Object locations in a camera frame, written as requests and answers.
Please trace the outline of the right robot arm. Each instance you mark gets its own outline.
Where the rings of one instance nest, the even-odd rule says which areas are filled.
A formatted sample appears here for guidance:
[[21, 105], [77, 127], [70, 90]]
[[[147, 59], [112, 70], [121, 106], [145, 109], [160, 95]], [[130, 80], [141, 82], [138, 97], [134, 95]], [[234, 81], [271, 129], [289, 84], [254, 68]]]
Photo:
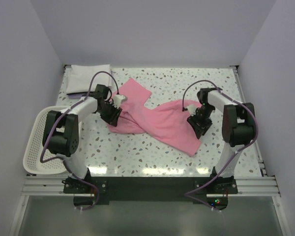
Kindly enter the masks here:
[[211, 113], [215, 110], [223, 113], [221, 131], [224, 147], [211, 176], [230, 178], [235, 173], [242, 151], [256, 141], [259, 132], [254, 105], [238, 102], [216, 88], [202, 88], [197, 97], [200, 107], [183, 106], [183, 110], [190, 114], [187, 122], [199, 139], [212, 126]]

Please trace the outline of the pink t shirt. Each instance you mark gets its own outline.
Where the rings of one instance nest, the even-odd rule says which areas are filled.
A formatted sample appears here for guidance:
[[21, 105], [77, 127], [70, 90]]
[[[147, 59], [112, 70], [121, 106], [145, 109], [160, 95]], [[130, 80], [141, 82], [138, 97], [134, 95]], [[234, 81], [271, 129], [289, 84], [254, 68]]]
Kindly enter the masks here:
[[122, 112], [116, 127], [107, 125], [110, 132], [120, 134], [147, 133], [156, 140], [165, 143], [189, 156], [198, 151], [201, 141], [187, 122], [190, 116], [182, 111], [182, 101], [174, 100], [149, 109], [145, 102], [152, 92], [130, 78], [119, 89], [127, 101], [121, 105]]

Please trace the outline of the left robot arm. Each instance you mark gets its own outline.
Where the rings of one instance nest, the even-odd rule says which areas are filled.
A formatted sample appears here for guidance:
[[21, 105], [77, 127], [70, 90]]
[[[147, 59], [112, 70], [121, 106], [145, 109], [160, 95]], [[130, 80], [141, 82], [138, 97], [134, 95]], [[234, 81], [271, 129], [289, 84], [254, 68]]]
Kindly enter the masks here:
[[94, 92], [85, 96], [70, 107], [61, 111], [51, 110], [47, 113], [43, 134], [43, 150], [40, 163], [59, 159], [70, 176], [84, 179], [88, 168], [76, 156], [79, 146], [79, 125], [91, 114], [98, 113], [107, 124], [116, 127], [121, 114], [121, 104], [127, 97], [112, 91], [105, 85], [97, 85]]

